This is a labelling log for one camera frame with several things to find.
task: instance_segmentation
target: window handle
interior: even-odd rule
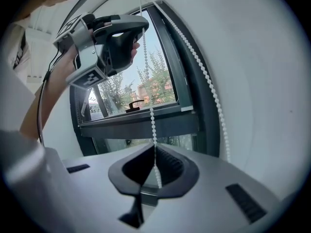
[[[126,113],[129,113],[129,112],[133,112],[133,111],[139,111],[140,108],[137,107],[137,108],[134,108],[133,107],[133,103],[138,103],[138,102],[144,102],[145,100],[136,100],[136,101],[133,101],[131,103],[128,104],[128,106],[130,106],[130,108],[128,110],[125,110]]]

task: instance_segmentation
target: black rubber pad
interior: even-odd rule
[[[250,223],[254,223],[266,215],[267,212],[239,184],[229,185],[226,190]]]
[[[79,172],[79,171],[87,169],[87,168],[89,168],[89,165],[83,164],[83,165],[79,165],[79,166],[68,167],[67,171],[68,171],[68,173],[75,173],[75,172]]]

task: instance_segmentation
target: white beaded chain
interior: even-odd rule
[[[139,10],[140,10],[140,16],[142,17],[142,9],[141,9],[141,0],[139,0]],[[147,47],[146,47],[146,37],[145,37],[145,29],[142,29],[142,41],[143,41],[143,47],[144,47],[144,55],[145,55],[145,70],[146,70],[146,82],[149,80],[149,65],[148,65],[148,58],[147,58]],[[150,108],[150,116],[151,116],[151,127],[152,127],[152,136],[154,140],[154,146],[155,146],[155,164],[154,164],[154,170],[155,170],[155,177],[157,181],[157,185],[159,189],[162,188],[162,180],[161,180],[161,174],[159,169],[156,166],[156,144],[157,144],[157,137],[156,137],[156,122],[154,117],[154,110],[153,108]]]
[[[181,38],[183,39],[183,41],[186,43],[187,47],[189,48],[189,50],[191,51],[191,53],[193,54],[194,58],[196,59],[199,67],[201,68],[203,75],[205,76],[207,83],[209,84],[209,87],[211,89],[211,92],[213,94],[213,97],[215,98],[215,103],[216,103],[216,107],[218,109],[218,115],[219,115],[219,119],[220,122],[222,124],[222,129],[223,129],[223,135],[224,135],[224,140],[225,140],[225,151],[226,151],[226,158],[227,161],[229,163],[231,163],[231,156],[230,156],[230,145],[229,145],[229,137],[228,137],[228,133],[227,133],[227,128],[225,125],[225,117],[223,115],[223,110],[222,110],[222,106],[219,103],[219,99],[218,99],[218,95],[216,93],[215,87],[212,84],[212,80],[210,79],[209,75],[207,74],[207,71],[205,70],[205,67],[203,66],[203,63],[201,62],[199,56],[196,54],[196,52],[194,51],[193,47],[191,46],[191,44],[189,43],[189,41],[187,40],[187,38],[184,36],[184,34],[180,31],[180,29],[176,26],[176,24],[173,22],[173,20],[160,8],[159,5],[157,5],[157,3],[155,1],[153,1],[153,4],[158,8],[158,10],[165,16],[165,18],[171,23],[171,25],[173,26],[173,28],[177,31],[177,33],[181,36]]]

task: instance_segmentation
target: gray handheld device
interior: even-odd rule
[[[93,14],[82,14],[67,22],[54,41],[61,53],[73,44],[78,50],[74,59],[76,71],[66,82],[88,90],[129,68],[133,43],[141,38],[143,28],[146,31],[149,22],[133,15],[95,18]]]

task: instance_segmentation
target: sky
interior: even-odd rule
[[[154,52],[158,48],[160,50],[160,52],[162,53],[163,59],[165,60],[163,52],[162,52],[161,44],[159,42],[159,39],[158,39],[157,34],[156,34],[156,30],[152,24],[152,21],[149,17],[148,12],[143,11],[142,15],[149,22],[149,29],[145,33],[147,52],[148,53]],[[141,84],[141,81],[140,81],[140,78],[139,78],[139,75],[137,72],[137,68],[140,70],[145,69],[144,49],[143,49],[142,37],[140,38],[140,40],[138,42],[140,43],[140,48],[138,49],[138,52],[137,52],[137,54],[133,60],[133,64],[127,70],[123,71],[123,81],[121,84],[121,89],[123,89],[126,85],[130,84],[133,81],[132,89],[133,89],[133,91],[136,91],[137,95],[138,95],[137,87]],[[148,64],[151,67],[153,66],[152,62],[149,58],[149,54],[148,54]],[[89,96],[89,100],[90,100],[90,98],[96,100],[96,97],[95,97],[95,94],[93,93],[93,91],[91,92],[91,94]]]

